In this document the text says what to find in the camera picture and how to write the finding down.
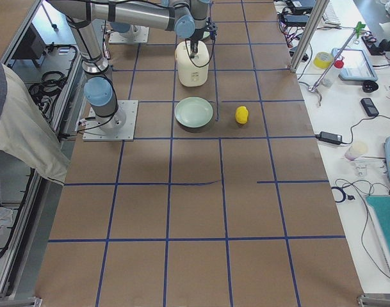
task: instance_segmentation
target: round plate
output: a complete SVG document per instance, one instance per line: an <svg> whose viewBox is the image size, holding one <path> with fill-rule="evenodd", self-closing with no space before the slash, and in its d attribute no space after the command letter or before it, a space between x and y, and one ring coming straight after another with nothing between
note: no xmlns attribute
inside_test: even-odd
<svg viewBox="0 0 390 307"><path fill-rule="evenodd" d="M210 122L213 116L211 104L199 97L188 97L175 107L175 118L189 128L199 128Z"/></svg>

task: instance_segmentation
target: white mounting plate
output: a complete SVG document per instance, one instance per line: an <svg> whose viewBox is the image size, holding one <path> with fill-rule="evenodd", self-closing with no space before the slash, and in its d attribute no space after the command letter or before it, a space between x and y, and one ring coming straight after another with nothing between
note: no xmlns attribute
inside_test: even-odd
<svg viewBox="0 0 390 307"><path fill-rule="evenodd" d="M110 43L114 45L129 45L136 43L147 43L149 37L149 28L141 27L141 31L133 39L128 39L119 34L119 32L112 32L110 36Z"/></svg>
<svg viewBox="0 0 390 307"><path fill-rule="evenodd" d="M84 141L133 141L136 124L136 114L138 113L138 101L137 100L118 100L119 108L126 114L125 124L113 131L103 131L101 128L94 128L84 131ZM95 112L91 108L90 117L95 116ZM97 126L98 123L95 120L90 120L86 124L86 129Z"/></svg>

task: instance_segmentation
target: power adapter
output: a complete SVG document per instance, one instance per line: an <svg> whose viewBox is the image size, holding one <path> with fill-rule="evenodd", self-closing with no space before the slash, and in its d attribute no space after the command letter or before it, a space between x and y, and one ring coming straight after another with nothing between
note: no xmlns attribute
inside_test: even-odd
<svg viewBox="0 0 390 307"><path fill-rule="evenodd" d="M341 145L343 143L343 137L339 134L329 133L321 131L319 134L316 134L316 139L322 142Z"/></svg>

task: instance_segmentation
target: person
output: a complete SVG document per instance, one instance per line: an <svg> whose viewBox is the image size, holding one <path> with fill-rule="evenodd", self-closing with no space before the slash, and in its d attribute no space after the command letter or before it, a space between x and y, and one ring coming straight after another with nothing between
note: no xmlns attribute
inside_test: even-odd
<svg viewBox="0 0 390 307"><path fill-rule="evenodd" d="M0 150L63 185L69 160L20 77L0 62Z"/></svg>

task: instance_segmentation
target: cream cylinder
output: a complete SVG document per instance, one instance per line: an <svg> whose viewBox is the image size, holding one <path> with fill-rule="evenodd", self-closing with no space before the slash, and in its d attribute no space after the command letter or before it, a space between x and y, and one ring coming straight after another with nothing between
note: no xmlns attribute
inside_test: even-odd
<svg viewBox="0 0 390 307"><path fill-rule="evenodd" d="M181 42L175 50L177 74L179 81L188 87L200 86L207 80L209 69L209 51L204 42L199 42L198 53L193 59L189 57L190 41Z"/></svg>

